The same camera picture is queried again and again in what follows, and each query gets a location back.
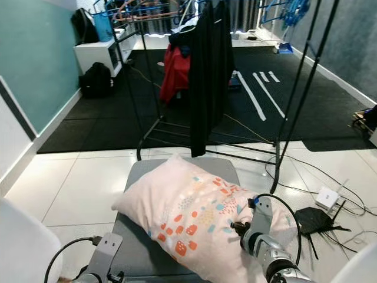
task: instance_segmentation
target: pink pillow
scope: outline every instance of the pink pillow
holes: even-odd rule
[[[241,249],[240,237],[230,228],[231,222],[251,220],[247,199],[255,195],[174,155],[135,182],[111,208],[127,215],[205,280],[266,282],[261,267]],[[279,208],[273,213],[271,235],[285,242],[290,235],[291,241],[293,218]]]

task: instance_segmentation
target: black bag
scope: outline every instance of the black bag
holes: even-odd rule
[[[365,124],[374,130],[377,126],[377,105],[372,109],[365,110],[363,118],[365,119]]]
[[[80,37],[78,44],[98,42],[98,35],[95,30],[95,26],[90,20],[91,15],[85,9],[77,9],[71,21]]]
[[[85,75],[78,77],[78,82],[86,98],[104,97],[111,94],[110,70],[102,63],[95,62]]]

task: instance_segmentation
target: clothes rack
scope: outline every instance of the clothes rack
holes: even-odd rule
[[[262,152],[262,153],[265,153],[265,154],[271,154],[271,156],[275,157],[275,161],[271,162],[271,161],[267,161],[267,160],[260,160],[260,159],[254,159],[254,158],[249,158],[249,157],[244,157],[244,156],[237,156],[235,154],[230,154],[230,153],[217,152],[217,151],[214,151],[214,150],[206,150],[206,152],[208,152],[208,153],[215,153],[215,154],[219,154],[221,156],[235,157],[235,158],[239,158],[239,159],[243,159],[243,160],[248,160],[248,161],[251,161],[251,162],[259,162],[259,163],[274,165],[275,166],[275,176],[274,176],[274,179],[273,179],[272,186],[270,188],[270,193],[275,192],[277,184],[279,182],[280,167],[282,165],[284,155],[286,153],[290,139],[292,138],[292,133],[293,133],[295,126],[297,124],[299,114],[302,110],[302,107],[303,107],[305,101],[306,101],[306,97],[308,95],[311,83],[313,81],[313,77],[314,77],[316,68],[318,66],[320,56],[322,55],[322,52],[323,52],[323,47],[325,46],[326,40],[328,38],[329,31],[330,31],[330,28],[331,28],[331,25],[332,25],[332,22],[333,22],[333,19],[334,19],[334,16],[335,16],[335,12],[336,12],[336,9],[337,9],[338,4],[339,4],[339,0],[334,0],[332,10],[331,10],[331,13],[330,13],[330,17],[327,21],[325,31],[324,31],[322,39],[320,41],[319,49],[314,54],[314,56],[315,56],[314,64],[311,68],[310,74],[309,74],[308,79],[306,81],[305,88],[304,88],[304,90],[302,92],[302,96],[299,100],[298,107],[297,107],[296,111],[294,111],[292,113],[293,114],[293,120],[292,120],[292,124],[291,124],[290,128],[288,129],[288,135],[287,135],[287,139],[285,140],[285,142],[286,142],[285,146],[284,146],[282,152],[280,152],[280,142],[283,141],[282,140],[282,134],[283,134],[283,131],[285,130],[286,125],[287,125],[287,120],[288,120],[287,117],[289,116],[289,114],[291,114],[290,112],[292,111],[291,104],[292,104],[292,100],[293,100],[293,98],[294,98],[294,96],[296,95],[296,92],[297,92],[297,85],[298,85],[298,82],[299,82],[300,75],[302,73],[302,68],[303,68],[305,56],[307,54],[307,51],[311,50],[311,48],[309,48],[311,46],[310,40],[312,38],[314,26],[315,26],[315,23],[316,23],[316,20],[317,20],[317,17],[318,17],[318,12],[319,12],[319,7],[321,5],[321,1],[322,0],[318,0],[316,7],[315,7],[315,12],[314,12],[312,22],[311,22],[311,25],[310,25],[310,30],[309,30],[308,35],[307,35],[307,41],[306,41],[306,44],[305,44],[304,52],[303,52],[303,55],[302,55],[302,58],[301,58],[301,61],[300,61],[298,71],[296,73],[296,78],[295,78],[295,82],[294,82],[294,85],[293,85],[293,88],[292,88],[292,92],[291,92],[290,97],[289,97],[288,105],[286,107],[286,111],[285,111],[286,118],[283,119],[283,121],[282,121],[282,124],[280,126],[280,130],[279,130],[278,135],[276,136],[276,139],[274,141],[265,141],[265,140],[262,140],[262,139],[251,139],[251,138],[248,138],[248,137],[242,137],[242,136],[237,136],[237,135],[233,135],[233,134],[219,133],[219,132],[216,132],[216,131],[212,131],[212,133],[217,135],[217,136],[235,137],[235,138],[238,138],[238,139],[243,139],[243,140],[245,140],[245,142],[259,142],[259,143],[271,144],[275,148],[275,150],[274,151],[268,151],[268,150],[257,149],[257,148],[253,148],[253,147],[249,147],[249,146],[242,146],[242,145],[239,145],[239,144],[224,143],[222,141],[218,141],[218,140],[215,140],[215,139],[209,140],[209,142],[212,142],[214,144],[225,144],[227,146],[236,147],[236,148],[243,149],[243,150],[252,150],[252,151]],[[141,20],[138,20],[138,21],[130,21],[129,24],[132,25],[132,24],[141,23],[143,21],[156,21],[156,20],[159,20],[159,19],[169,19],[169,18],[174,18],[174,17],[176,17],[176,16],[141,19]],[[163,139],[157,139],[155,137],[151,137],[151,133],[158,132],[160,134],[166,134],[167,136],[179,136],[179,137],[183,137],[183,138],[189,138],[190,136],[188,134],[178,132],[176,130],[165,130],[165,129],[163,129],[163,126],[169,126],[171,128],[185,129],[185,130],[188,130],[190,127],[187,126],[187,125],[169,123],[167,121],[167,117],[161,113],[160,106],[158,105],[157,93],[156,93],[156,90],[155,90],[155,87],[154,87],[154,78],[153,78],[153,73],[152,73],[152,69],[151,69],[151,62],[150,62],[149,55],[148,55],[148,49],[145,45],[145,39],[144,39],[145,33],[144,33],[143,25],[135,25],[135,30],[133,32],[131,32],[130,34],[118,39],[116,37],[116,34],[115,34],[114,23],[111,19],[110,19],[110,21],[111,21],[111,27],[112,27],[112,31],[113,31],[114,40],[115,40],[115,43],[116,43],[116,48],[117,48],[119,55],[121,54],[121,49],[120,49],[120,46],[119,46],[119,43],[121,41],[126,40],[127,38],[133,36],[134,34],[140,34],[141,35],[141,40],[142,40],[143,48],[144,48],[143,50],[144,50],[145,58],[146,58],[146,61],[147,61],[148,73],[149,73],[149,76],[150,76],[149,79],[150,79],[150,85],[151,85],[151,88],[152,88],[151,93],[153,95],[153,100],[154,100],[154,103],[156,105],[156,113],[157,113],[156,120],[149,129],[144,131],[142,124],[141,124],[140,116],[138,114],[137,106],[136,106],[136,103],[135,103],[134,94],[133,94],[132,89],[131,89],[130,79],[129,79],[128,75],[125,72],[123,72],[124,78],[125,78],[126,83],[127,83],[127,88],[128,88],[129,93],[130,93],[133,108],[134,108],[134,111],[135,111],[137,124],[138,124],[138,127],[140,129],[140,133],[142,133],[142,137],[141,137],[140,142],[137,146],[137,159],[141,160],[141,149],[143,148],[143,145],[144,145],[145,141],[147,141],[147,140],[154,140],[154,141],[160,142],[162,144],[166,144],[166,145],[190,148],[190,146],[188,146],[186,144],[175,143],[175,142],[172,142],[172,141],[169,141],[169,140],[163,140]],[[126,64],[123,62],[122,59],[120,61],[122,63],[123,70],[126,70],[126,68],[125,68]]]

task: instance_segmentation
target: gray bench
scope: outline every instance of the gray bench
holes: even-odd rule
[[[224,180],[239,185],[236,169],[229,160],[219,158],[188,158],[187,161]],[[141,176],[166,160],[142,160],[134,164],[128,176],[127,190]],[[206,282],[177,263],[157,242],[125,215],[118,213],[113,233],[123,237],[123,243],[111,266],[111,273],[125,273],[126,282]]]

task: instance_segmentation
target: black mat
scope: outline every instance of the black mat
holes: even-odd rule
[[[260,71],[266,74],[269,71],[274,72],[280,83],[276,83],[269,77],[270,82],[264,82],[264,85],[285,112],[299,59],[294,55],[274,55],[270,47],[234,48],[233,50],[236,67],[257,98],[267,120],[261,121],[244,89],[229,93],[225,112],[266,139],[274,140],[282,117],[252,75],[253,72]],[[158,72],[156,62],[163,60],[164,52],[164,50],[148,51],[153,76],[158,84],[162,83],[163,74]],[[131,57],[135,59],[135,67],[148,76],[144,51],[133,51]],[[303,82],[306,81],[309,71],[310,68],[305,66],[292,109],[297,107]],[[104,98],[80,99],[38,153],[136,148],[141,133],[137,126],[124,73],[131,81],[143,132],[147,131],[157,117],[152,87],[139,73],[127,69],[121,71],[115,78],[113,94]],[[158,95],[159,89],[155,87],[155,90]],[[303,140],[305,146],[311,151],[373,148],[373,145],[363,138],[359,130],[350,127],[352,113],[364,108],[336,83],[317,73],[293,134],[293,140]],[[181,99],[173,99],[168,107],[162,106],[161,111],[166,115],[168,122],[188,125],[190,103],[187,94],[183,93]],[[291,121],[292,117],[288,116],[288,124]],[[255,138],[248,130],[227,117],[224,117],[214,131]],[[188,133],[185,129],[179,129],[178,132]],[[188,144],[188,139],[185,137],[158,133],[153,133],[152,137]],[[243,139],[224,138],[216,134],[212,134],[210,138],[226,143],[245,142]],[[160,147],[168,146],[168,144],[149,140],[145,146]]]

